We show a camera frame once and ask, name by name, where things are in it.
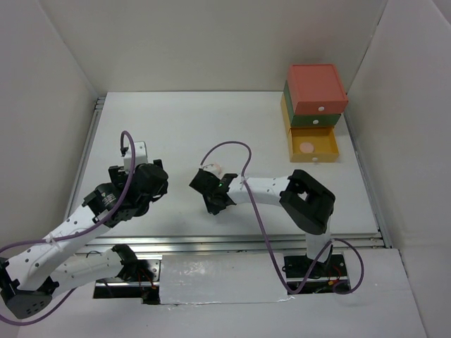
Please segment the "bare peach makeup puff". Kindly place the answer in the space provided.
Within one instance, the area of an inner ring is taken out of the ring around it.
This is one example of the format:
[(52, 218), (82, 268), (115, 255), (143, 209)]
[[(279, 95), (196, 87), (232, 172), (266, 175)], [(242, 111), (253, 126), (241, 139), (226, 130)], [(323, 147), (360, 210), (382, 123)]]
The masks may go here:
[(304, 154), (312, 154), (314, 153), (314, 145), (311, 142), (302, 142), (299, 145), (299, 150)]

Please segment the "green drawer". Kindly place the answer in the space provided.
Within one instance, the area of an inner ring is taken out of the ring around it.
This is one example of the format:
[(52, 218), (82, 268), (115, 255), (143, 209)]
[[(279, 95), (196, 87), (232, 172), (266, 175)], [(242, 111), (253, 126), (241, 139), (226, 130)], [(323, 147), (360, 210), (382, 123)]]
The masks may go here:
[(336, 123), (341, 118), (341, 114), (330, 114), (330, 115), (295, 115), (290, 89), (288, 86), (288, 82), (285, 82), (284, 90), (283, 90), (284, 99), (288, 121), (290, 127), (319, 127), (319, 126), (335, 126)]

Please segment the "red top drawer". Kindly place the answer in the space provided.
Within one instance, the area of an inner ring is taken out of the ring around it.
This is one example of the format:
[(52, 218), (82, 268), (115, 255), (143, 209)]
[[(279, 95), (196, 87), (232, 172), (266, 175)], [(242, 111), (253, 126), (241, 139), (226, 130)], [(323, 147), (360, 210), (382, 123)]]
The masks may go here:
[(295, 115), (341, 114), (348, 104), (338, 70), (333, 64), (291, 65), (288, 87)]

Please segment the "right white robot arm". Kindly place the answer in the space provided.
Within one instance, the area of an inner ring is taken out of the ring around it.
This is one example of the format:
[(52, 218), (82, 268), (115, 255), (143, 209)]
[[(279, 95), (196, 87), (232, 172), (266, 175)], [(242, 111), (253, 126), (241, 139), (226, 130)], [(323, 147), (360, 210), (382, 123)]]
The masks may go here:
[(222, 178), (198, 170), (190, 187), (202, 195), (208, 213), (217, 215), (229, 206), (254, 203), (281, 207), (306, 236), (307, 269), (323, 275), (331, 267), (329, 220), (336, 197), (304, 170), (284, 177), (240, 177), (226, 173)]

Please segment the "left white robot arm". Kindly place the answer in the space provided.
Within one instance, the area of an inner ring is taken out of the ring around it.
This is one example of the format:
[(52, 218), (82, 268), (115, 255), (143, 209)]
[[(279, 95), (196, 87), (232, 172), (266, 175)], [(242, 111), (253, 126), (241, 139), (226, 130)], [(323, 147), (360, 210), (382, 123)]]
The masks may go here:
[(34, 316), (59, 294), (95, 280), (119, 278), (127, 282), (154, 276), (148, 263), (139, 260), (126, 244), (75, 257), (84, 245), (118, 223), (143, 216), (150, 204), (167, 192), (168, 174), (161, 160), (139, 164), (122, 204), (97, 227), (96, 222), (116, 205), (128, 178), (119, 166), (111, 166), (109, 175), (110, 182), (98, 185), (88, 194), (43, 243), (1, 262), (1, 298), (17, 319)]

